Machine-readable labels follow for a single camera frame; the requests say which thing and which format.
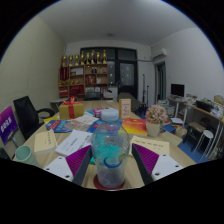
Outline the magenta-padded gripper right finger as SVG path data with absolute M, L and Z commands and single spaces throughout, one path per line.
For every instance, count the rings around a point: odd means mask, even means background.
M 145 185 L 183 169 L 183 166 L 168 154 L 158 155 L 135 143 L 132 144 L 132 154 Z

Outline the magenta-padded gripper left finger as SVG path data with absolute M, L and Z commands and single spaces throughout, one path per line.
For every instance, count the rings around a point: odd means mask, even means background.
M 91 158 L 91 146 L 86 146 L 67 157 L 58 156 L 44 170 L 81 186 Z

